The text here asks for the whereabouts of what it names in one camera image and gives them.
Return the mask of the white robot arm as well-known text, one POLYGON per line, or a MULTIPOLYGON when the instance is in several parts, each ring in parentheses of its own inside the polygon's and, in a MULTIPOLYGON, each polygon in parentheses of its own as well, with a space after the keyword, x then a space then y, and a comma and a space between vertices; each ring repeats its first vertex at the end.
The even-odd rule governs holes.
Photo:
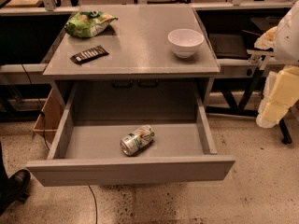
POLYGON ((278 73, 270 72, 264 87, 256 123, 272 128, 299 101, 299 1, 280 20, 254 43, 256 49, 272 49, 277 61, 288 63, 278 73))

